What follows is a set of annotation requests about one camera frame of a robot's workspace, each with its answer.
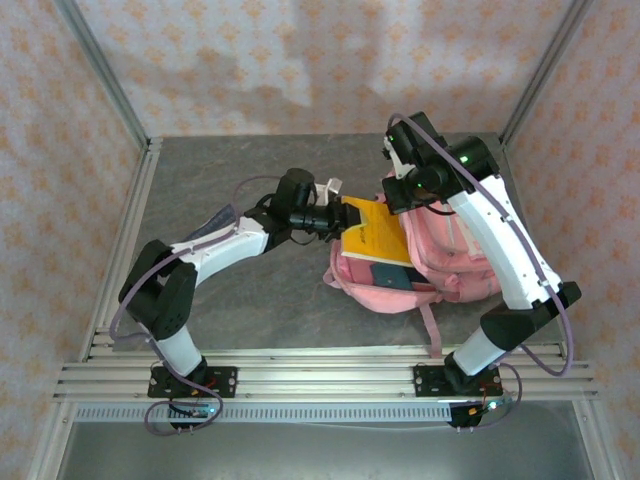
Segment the patterned wallpaper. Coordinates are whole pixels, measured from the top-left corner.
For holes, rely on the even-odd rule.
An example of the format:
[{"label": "patterned wallpaper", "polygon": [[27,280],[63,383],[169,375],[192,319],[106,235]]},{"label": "patterned wallpaper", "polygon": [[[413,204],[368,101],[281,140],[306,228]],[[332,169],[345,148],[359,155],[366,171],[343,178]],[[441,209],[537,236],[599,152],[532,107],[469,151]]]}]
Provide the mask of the patterned wallpaper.
[{"label": "patterned wallpaper", "polygon": [[640,471],[640,3],[596,0],[510,152],[548,260],[584,297],[593,359],[629,472]]},{"label": "patterned wallpaper", "polygon": [[0,3],[0,478],[77,358],[138,148],[50,0]]},{"label": "patterned wallpaper", "polygon": [[569,0],[80,0],[151,136],[506,124]]}]

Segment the yellow book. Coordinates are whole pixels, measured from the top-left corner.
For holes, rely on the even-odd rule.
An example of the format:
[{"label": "yellow book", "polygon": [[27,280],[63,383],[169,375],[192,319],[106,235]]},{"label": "yellow book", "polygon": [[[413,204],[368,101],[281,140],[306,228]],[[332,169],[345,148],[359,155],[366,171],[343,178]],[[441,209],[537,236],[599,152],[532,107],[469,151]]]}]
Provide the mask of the yellow book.
[{"label": "yellow book", "polygon": [[342,255],[373,262],[412,267],[407,238],[396,215],[384,203],[362,198],[342,197],[360,210],[362,224],[342,233]]}]

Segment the enclosure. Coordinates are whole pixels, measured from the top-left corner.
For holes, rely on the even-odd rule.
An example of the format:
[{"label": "enclosure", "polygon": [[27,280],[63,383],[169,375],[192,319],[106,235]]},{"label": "enclosure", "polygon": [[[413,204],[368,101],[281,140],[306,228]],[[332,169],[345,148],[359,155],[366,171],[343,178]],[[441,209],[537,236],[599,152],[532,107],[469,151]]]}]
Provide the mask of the enclosure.
[{"label": "enclosure", "polygon": [[[634,478],[640,5],[5,3],[2,478]],[[449,143],[484,141],[544,258],[580,285],[572,337],[554,321],[526,342],[556,369],[575,344],[570,373],[517,349],[522,405],[456,434],[456,398],[416,395],[412,368],[442,364],[420,312],[365,309],[323,281],[328,243],[287,242],[196,290],[197,347],[238,368],[224,415],[149,435],[156,357],[109,335],[145,244],[181,241],[239,182],[291,167],[372,199],[389,116],[417,111]],[[276,185],[240,189],[240,210]],[[501,300],[432,305],[443,353]]]}]

